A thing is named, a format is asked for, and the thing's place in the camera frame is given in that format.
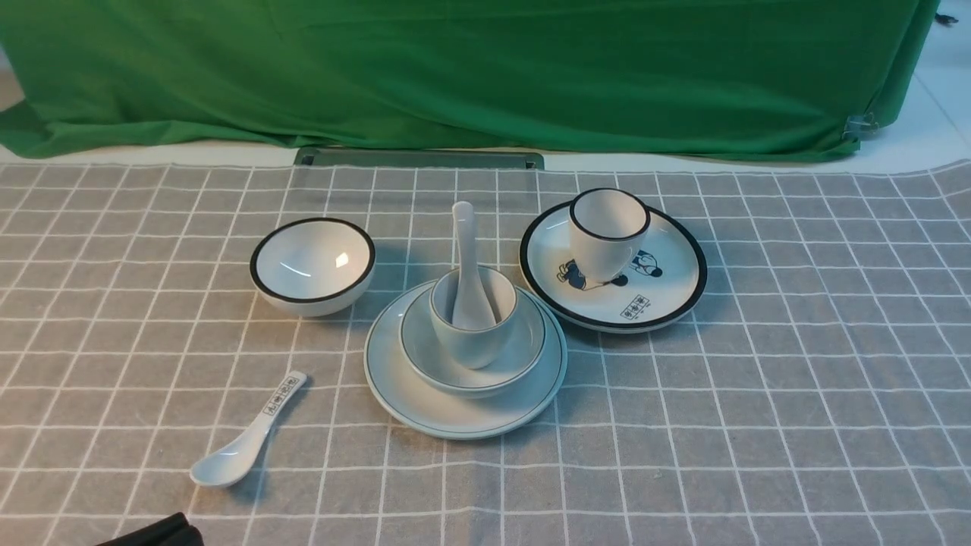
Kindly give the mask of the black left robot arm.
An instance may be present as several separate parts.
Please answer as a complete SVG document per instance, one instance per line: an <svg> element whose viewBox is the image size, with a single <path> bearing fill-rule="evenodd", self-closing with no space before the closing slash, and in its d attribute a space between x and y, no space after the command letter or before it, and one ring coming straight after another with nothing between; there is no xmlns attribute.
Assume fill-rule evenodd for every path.
<svg viewBox="0 0 971 546"><path fill-rule="evenodd" d="M203 535L197 526L188 522L184 513L174 513L136 531L129 532L100 543L114 545L204 545Z"/></svg>

